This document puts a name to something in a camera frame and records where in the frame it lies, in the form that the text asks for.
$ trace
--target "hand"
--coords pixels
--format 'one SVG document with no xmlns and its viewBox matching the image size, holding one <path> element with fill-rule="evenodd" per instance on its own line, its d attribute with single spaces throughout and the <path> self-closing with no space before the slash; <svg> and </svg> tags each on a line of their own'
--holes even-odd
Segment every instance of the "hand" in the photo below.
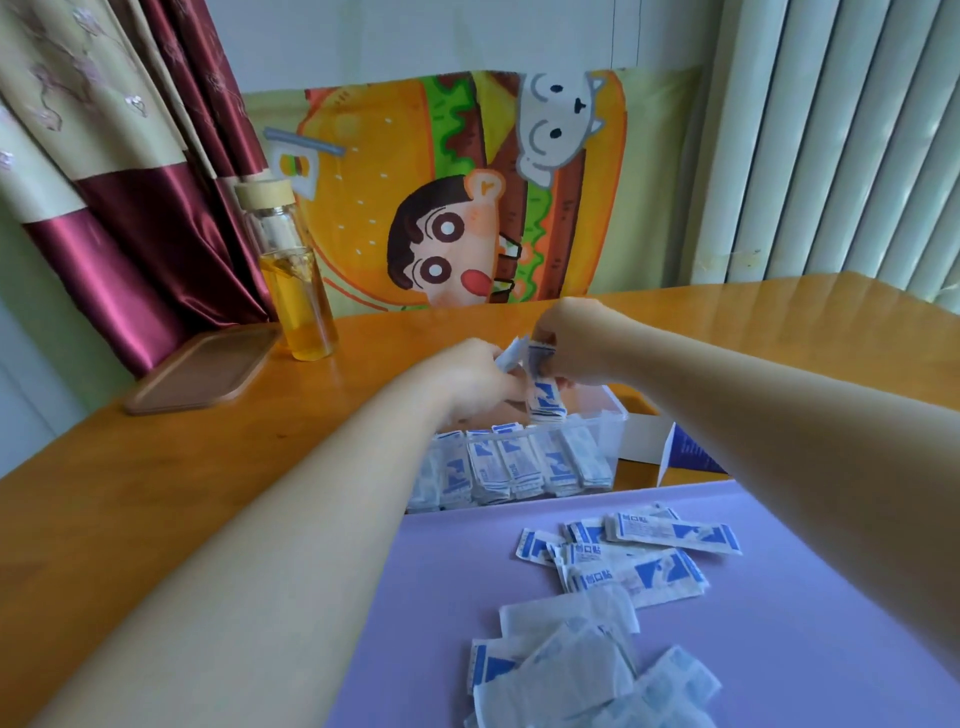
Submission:
<svg viewBox="0 0 960 728">
<path fill-rule="evenodd" d="M 493 409 L 504 400 L 524 401 L 524 381 L 497 369 L 501 349 L 468 339 L 425 359 L 411 370 L 444 398 L 449 419 L 463 420 Z"/>
<path fill-rule="evenodd" d="M 534 327 L 533 338 L 557 347 L 543 361 L 541 372 L 583 384 L 613 380 L 614 344 L 636 322 L 594 299 L 565 298 L 547 310 Z"/>
</svg>

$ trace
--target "curtain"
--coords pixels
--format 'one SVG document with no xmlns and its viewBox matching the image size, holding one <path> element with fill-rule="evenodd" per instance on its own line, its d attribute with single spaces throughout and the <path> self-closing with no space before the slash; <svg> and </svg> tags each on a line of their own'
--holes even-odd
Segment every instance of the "curtain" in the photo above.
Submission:
<svg viewBox="0 0 960 728">
<path fill-rule="evenodd" d="M 266 167 L 203 0 L 0 0 L 0 195 L 135 375 L 270 318 Z"/>
</svg>

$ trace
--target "yellow liquid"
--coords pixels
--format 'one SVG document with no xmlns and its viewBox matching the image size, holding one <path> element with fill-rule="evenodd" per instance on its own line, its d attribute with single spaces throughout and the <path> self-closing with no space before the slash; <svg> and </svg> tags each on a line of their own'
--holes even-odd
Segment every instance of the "yellow liquid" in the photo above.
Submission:
<svg viewBox="0 0 960 728">
<path fill-rule="evenodd" d="M 294 358 L 330 356 L 337 348 L 337 329 L 313 251 L 293 248 L 262 255 L 260 271 Z"/>
</svg>

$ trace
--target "cartoon hamburger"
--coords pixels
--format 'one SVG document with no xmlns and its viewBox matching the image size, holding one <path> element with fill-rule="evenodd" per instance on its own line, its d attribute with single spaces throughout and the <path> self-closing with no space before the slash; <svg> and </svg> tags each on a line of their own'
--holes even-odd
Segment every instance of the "cartoon hamburger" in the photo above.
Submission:
<svg viewBox="0 0 960 728">
<path fill-rule="evenodd" d="M 346 150 L 321 156 L 300 199 L 342 292 L 376 307 L 586 293 L 626 128 L 613 73 L 461 73 L 307 98 L 298 134 Z"/>
</svg>

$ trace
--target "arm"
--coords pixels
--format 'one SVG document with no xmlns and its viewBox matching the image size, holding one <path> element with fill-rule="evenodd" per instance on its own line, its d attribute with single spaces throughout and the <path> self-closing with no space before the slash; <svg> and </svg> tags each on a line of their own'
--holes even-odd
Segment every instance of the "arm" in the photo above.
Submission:
<svg viewBox="0 0 960 728">
<path fill-rule="evenodd" d="M 323 725 L 434 432 L 523 399 L 497 353 L 467 341 L 387 385 L 168 577 L 35 725 Z"/>
<path fill-rule="evenodd" d="M 548 374 L 649 396 L 853 584 L 960 658 L 960 413 L 566 299 Z"/>
</svg>

